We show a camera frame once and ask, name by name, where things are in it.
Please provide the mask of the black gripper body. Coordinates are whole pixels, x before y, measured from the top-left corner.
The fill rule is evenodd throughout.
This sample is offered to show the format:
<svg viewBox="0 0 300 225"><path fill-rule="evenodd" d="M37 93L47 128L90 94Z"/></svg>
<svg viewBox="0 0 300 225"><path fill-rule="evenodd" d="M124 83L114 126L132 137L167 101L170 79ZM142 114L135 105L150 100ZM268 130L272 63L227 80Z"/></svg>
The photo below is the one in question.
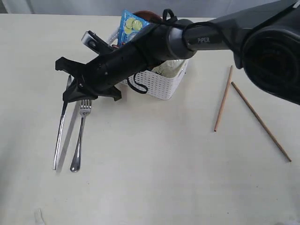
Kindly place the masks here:
<svg viewBox="0 0 300 225"><path fill-rule="evenodd" d="M100 96L109 93L119 82L146 70L149 62L147 41L131 41L86 64L61 57L56 60L55 69L70 74L79 83L91 85Z"/></svg>

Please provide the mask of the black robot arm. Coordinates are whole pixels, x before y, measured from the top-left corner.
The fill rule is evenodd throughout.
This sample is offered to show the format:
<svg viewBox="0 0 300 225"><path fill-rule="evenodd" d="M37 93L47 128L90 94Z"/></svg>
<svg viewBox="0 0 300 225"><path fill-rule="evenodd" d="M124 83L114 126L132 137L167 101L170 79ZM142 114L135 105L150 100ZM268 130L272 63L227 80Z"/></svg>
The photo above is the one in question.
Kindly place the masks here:
<svg viewBox="0 0 300 225"><path fill-rule="evenodd" d="M186 60L197 51L231 50L235 66L251 82L278 98L300 102L300 3L279 0L206 22L171 15L143 28L114 49L96 43L98 56L86 64L64 57L56 70L73 76L62 99L121 98L116 84L167 60Z"/></svg>

